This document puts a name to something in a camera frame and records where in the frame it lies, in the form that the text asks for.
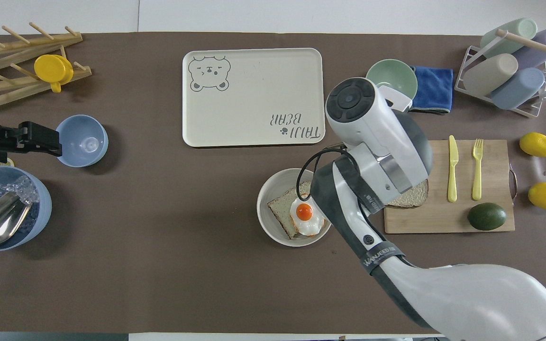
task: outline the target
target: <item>yellow cup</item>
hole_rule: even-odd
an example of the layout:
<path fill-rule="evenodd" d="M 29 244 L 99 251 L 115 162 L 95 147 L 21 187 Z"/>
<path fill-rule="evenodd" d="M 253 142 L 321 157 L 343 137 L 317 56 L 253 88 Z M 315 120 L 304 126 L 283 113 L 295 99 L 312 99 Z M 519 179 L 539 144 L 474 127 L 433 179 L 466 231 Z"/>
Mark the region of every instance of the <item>yellow cup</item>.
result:
<path fill-rule="evenodd" d="M 35 73 L 40 80 L 48 82 L 52 91 L 60 92 L 73 78 L 73 65 L 63 56 L 44 54 L 35 60 Z"/>

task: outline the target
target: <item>green avocado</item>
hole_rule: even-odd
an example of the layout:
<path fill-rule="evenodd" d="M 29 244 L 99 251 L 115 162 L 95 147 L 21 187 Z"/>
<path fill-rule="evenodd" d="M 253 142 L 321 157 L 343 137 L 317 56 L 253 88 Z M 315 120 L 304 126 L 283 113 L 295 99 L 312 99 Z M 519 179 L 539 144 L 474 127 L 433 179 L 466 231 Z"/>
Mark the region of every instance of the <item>green avocado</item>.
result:
<path fill-rule="evenodd" d="M 491 231 L 505 223 L 507 212 L 495 203 L 483 203 L 471 207 L 467 219 L 476 229 Z"/>

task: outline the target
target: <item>white tray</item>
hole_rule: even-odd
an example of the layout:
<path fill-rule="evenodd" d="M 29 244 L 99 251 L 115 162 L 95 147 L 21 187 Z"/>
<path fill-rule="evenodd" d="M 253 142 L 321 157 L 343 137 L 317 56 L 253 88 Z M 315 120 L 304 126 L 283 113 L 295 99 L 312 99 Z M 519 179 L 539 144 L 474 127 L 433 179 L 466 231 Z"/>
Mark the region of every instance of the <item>white tray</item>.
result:
<path fill-rule="evenodd" d="M 182 60 L 182 138 L 192 147 L 320 142 L 323 104 L 314 48 L 192 51 Z"/>

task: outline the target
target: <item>egg yolk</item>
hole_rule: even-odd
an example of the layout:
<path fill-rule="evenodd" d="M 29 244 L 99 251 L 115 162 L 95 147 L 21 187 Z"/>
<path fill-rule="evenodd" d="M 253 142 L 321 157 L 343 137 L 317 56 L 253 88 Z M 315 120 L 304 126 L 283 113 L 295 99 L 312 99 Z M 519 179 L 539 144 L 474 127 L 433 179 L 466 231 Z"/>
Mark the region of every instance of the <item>egg yolk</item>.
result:
<path fill-rule="evenodd" d="M 308 204 L 300 204 L 296 208 L 296 216 L 306 222 L 313 216 L 313 209 Z"/>

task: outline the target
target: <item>yellow knife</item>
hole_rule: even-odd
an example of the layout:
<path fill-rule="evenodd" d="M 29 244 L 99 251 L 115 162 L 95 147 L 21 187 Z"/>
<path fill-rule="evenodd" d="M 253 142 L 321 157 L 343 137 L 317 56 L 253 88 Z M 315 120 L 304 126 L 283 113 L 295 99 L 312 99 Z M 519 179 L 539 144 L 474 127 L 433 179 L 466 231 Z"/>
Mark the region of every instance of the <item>yellow knife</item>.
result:
<path fill-rule="evenodd" d="M 456 146 L 455 137 L 450 135 L 448 139 L 450 149 L 450 171 L 448 175 L 448 201 L 454 203 L 456 201 L 456 174 L 455 166 L 459 162 L 459 149 Z"/>

